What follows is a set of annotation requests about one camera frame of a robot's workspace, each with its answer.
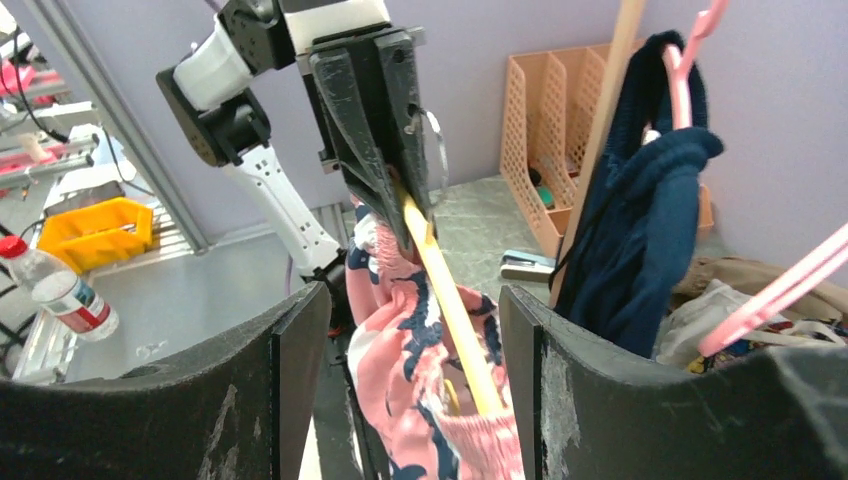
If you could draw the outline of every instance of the yellow plastic tray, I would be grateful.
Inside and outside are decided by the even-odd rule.
[[[153,243],[153,210],[126,198],[47,219],[38,248],[77,273],[140,255]]]

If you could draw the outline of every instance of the stapler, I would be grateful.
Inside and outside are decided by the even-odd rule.
[[[554,265],[553,258],[507,250],[501,257],[501,277],[507,280],[545,283],[553,273]]]

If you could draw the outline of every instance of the bottle cap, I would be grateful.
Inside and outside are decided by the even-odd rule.
[[[29,247],[21,237],[9,235],[8,237],[0,238],[0,257],[12,259],[24,254]]]

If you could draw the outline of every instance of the beige fabric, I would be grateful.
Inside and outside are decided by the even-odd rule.
[[[683,280],[672,290],[672,308],[700,296],[714,278],[742,293],[756,295],[785,271],[782,267],[740,257],[697,257]],[[790,320],[848,320],[848,290],[823,282],[782,313]]]

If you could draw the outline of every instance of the aluminum frame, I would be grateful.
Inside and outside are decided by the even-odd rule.
[[[171,214],[194,253],[203,253],[213,242],[206,236],[191,210],[162,166],[150,139],[130,114],[121,93],[97,61],[96,50],[80,31],[76,20],[58,0],[25,2],[60,55],[85,84],[102,121],[121,139],[124,153],[147,180]]]

